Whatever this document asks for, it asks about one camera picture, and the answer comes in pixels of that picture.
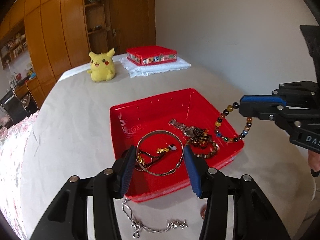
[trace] pikachu plush toy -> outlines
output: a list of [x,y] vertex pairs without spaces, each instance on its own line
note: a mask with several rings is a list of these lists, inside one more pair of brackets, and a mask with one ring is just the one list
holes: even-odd
[[115,65],[112,60],[114,54],[114,49],[101,54],[95,54],[92,51],[89,53],[91,58],[91,69],[87,70],[87,72],[91,74],[91,79],[93,81],[99,82],[113,79],[116,74]]

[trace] white lace cloth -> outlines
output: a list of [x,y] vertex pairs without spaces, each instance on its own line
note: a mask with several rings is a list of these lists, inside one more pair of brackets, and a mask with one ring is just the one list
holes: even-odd
[[126,57],[121,57],[119,61],[122,63],[124,68],[129,71],[130,77],[148,76],[150,74],[163,73],[171,70],[187,69],[191,66],[190,63],[179,57],[177,57],[176,62],[141,67],[135,65]]

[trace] red plastic tray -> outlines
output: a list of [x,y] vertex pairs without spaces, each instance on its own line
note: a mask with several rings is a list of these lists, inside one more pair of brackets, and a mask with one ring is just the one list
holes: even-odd
[[177,61],[177,51],[160,46],[127,49],[127,59],[138,66],[148,66]]
[[[149,98],[140,99],[110,108],[111,137],[116,159],[121,158],[123,152],[147,133],[154,130],[167,130],[177,135],[183,143],[186,138],[182,132],[168,124],[174,118],[187,126],[197,126],[209,129],[209,134],[218,144],[218,153],[206,159],[210,167],[220,169],[233,161],[234,157],[243,148],[243,141],[225,143],[214,135],[214,127],[220,112],[215,109],[195,89],[184,89],[169,92]],[[227,122],[223,121],[221,132],[228,137],[235,137],[237,133]],[[157,148],[165,148],[174,143],[178,149],[169,152],[159,163],[150,167],[155,173],[172,169],[181,156],[181,147],[174,138],[168,135],[155,135],[146,139],[141,150],[156,155]],[[192,150],[200,153],[209,151],[193,147]],[[164,177],[157,177],[146,172],[133,171],[129,190],[126,194],[135,202],[143,202],[177,191],[190,185],[184,162],[175,173]]]

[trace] table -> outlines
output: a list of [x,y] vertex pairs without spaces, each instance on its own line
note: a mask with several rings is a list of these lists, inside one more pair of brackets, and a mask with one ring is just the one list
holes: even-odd
[[[28,236],[54,196],[71,175],[97,175],[114,162],[109,108],[124,102],[184,88],[197,89],[217,109],[239,101],[243,93],[207,69],[193,64],[188,70],[129,78],[114,57],[117,75],[95,83],[86,72],[58,82],[43,104],[29,138],[22,166],[22,215]],[[238,113],[228,121],[242,131],[245,119]],[[310,168],[288,136],[271,121],[254,120],[245,147],[221,170],[225,175],[250,174],[276,209],[290,236],[298,230],[314,193]],[[198,239],[203,220],[199,200],[187,187],[143,203],[130,203],[135,215],[155,228],[167,220],[186,219],[189,228],[163,234],[142,232],[140,239]],[[133,239],[133,229],[115,201],[122,239]],[[92,199],[88,203],[89,239],[93,238]],[[232,235],[228,219],[227,239]]]

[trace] silver chain necklace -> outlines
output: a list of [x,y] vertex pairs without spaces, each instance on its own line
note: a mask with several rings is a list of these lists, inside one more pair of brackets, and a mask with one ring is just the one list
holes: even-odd
[[[150,227],[145,226],[141,220],[137,219],[135,215],[132,213],[132,209],[127,205],[127,203],[130,201],[129,198],[124,198],[122,200],[122,210],[127,215],[129,220],[131,221],[131,227],[134,229],[133,238],[138,239],[140,237],[140,232],[142,230],[145,230],[150,233],[165,233],[170,231],[171,229],[176,229],[178,227],[185,229],[188,227],[187,222],[181,221],[181,220],[171,220],[167,223],[167,227],[163,229],[153,229]],[[130,210],[130,215],[125,211],[124,208],[127,208]]]

